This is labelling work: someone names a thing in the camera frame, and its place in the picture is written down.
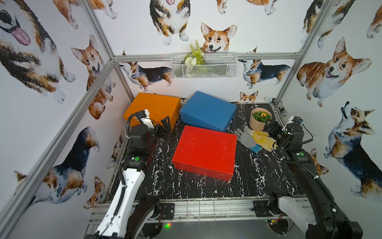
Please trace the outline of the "orange shoebox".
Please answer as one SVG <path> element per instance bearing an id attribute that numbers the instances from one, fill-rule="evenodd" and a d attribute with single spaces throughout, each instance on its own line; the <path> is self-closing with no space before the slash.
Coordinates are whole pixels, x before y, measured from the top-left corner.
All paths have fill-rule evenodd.
<path id="1" fill-rule="evenodd" d="M 169 117 L 171 131 L 173 131 L 179 116 L 180 108 L 181 99 L 178 97 L 138 93 L 123 117 L 125 120 L 128 120 L 131 114 L 142 110 L 148 110 L 150 118 L 161 125 L 161 120 L 165 117 Z"/>

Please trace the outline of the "blue shoebox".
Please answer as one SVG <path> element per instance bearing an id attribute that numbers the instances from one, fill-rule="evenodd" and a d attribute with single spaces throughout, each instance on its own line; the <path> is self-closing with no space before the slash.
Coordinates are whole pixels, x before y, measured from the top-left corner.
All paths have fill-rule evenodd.
<path id="1" fill-rule="evenodd" d="M 205 129 L 225 132 L 237 106 L 197 91 L 180 109 L 182 122 Z"/>

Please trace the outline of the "red shoebox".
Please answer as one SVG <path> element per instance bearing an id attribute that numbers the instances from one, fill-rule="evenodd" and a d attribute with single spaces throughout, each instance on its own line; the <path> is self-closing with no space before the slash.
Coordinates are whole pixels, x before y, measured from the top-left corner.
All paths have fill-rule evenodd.
<path id="1" fill-rule="evenodd" d="M 174 152 L 176 169 L 230 181 L 234 174 L 237 136 L 186 125 Z"/>

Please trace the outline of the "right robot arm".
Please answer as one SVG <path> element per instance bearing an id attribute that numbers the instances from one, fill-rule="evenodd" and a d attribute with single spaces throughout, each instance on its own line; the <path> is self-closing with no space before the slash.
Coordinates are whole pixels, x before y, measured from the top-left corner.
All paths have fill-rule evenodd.
<path id="1" fill-rule="evenodd" d="M 321 180 L 313 158 L 302 149 L 303 120 L 293 117 L 285 126 L 276 120 L 266 123 L 264 131 L 275 139 L 276 152 L 303 187 L 307 206 L 286 193 L 273 192 L 269 199 L 272 213 L 287 215 L 307 239 L 360 239 L 363 230 L 338 207 L 329 189 Z"/>

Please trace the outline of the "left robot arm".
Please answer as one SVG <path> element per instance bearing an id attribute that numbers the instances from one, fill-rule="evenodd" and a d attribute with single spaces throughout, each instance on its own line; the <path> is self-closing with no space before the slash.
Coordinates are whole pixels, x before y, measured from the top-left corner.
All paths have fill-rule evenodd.
<path id="1" fill-rule="evenodd" d="M 172 130 L 170 117 L 157 123 L 148 110 L 129 116 L 126 124 L 128 145 L 117 174 L 120 183 L 102 222 L 87 239 L 136 239 L 148 220 L 161 217 L 160 200 L 144 196 L 134 205 L 145 179 L 151 153 L 157 139 Z"/>

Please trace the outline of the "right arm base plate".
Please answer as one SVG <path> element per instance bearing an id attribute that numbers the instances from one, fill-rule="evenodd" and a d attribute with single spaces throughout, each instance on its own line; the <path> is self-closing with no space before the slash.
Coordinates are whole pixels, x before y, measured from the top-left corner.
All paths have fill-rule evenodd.
<path id="1" fill-rule="evenodd" d="M 252 211 L 256 214 L 257 217 L 279 217 L 281 213 L 274 213 L 269 207 L 269 201 L 266 200 L 255 200 L 253 201 Z"/>

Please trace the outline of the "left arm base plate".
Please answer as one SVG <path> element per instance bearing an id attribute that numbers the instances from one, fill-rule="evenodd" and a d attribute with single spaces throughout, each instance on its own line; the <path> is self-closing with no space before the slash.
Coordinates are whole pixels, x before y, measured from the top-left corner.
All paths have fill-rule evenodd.
<path id="1" fill-rule="evenodd" d="M 173 220 L 175 214 L 175 204 L 174 203 L 160 203 L 158 215 L 156 220 Z"/>

